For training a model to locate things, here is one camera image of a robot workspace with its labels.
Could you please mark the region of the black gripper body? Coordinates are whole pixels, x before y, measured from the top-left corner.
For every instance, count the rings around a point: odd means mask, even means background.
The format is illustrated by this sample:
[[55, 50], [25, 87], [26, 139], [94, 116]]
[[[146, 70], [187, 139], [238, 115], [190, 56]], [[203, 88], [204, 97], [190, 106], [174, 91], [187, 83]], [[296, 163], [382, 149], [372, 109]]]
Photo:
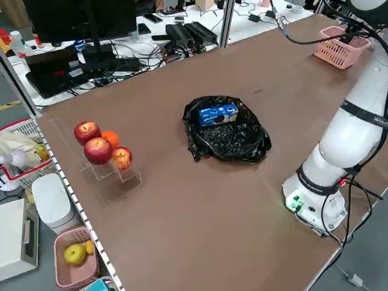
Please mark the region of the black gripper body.
[[366, 38], [363, 35], [361, 35], [361, 36], [359, 36], [359, 35], [352, 35], [352, 36], [350, 36], [351, 33], [359, 33], [359, 32], [363, 31], [363, 28], [360, 26], [360, 24], [355, 24], [355, 23], [352, 23], [352, 22], [348, 22], [345, 19], [340, 19], [338, 21], [338, 23], [342, 24], [342, 25], [346, 25], [345, 34], [347, 34], [347, 36], [343, 36], [343, 37], [341, 37], [339, 39], [340, 42], [351, 43], [354, 37], [359, 37], [359, 38], [363, 38], [363, 39]]

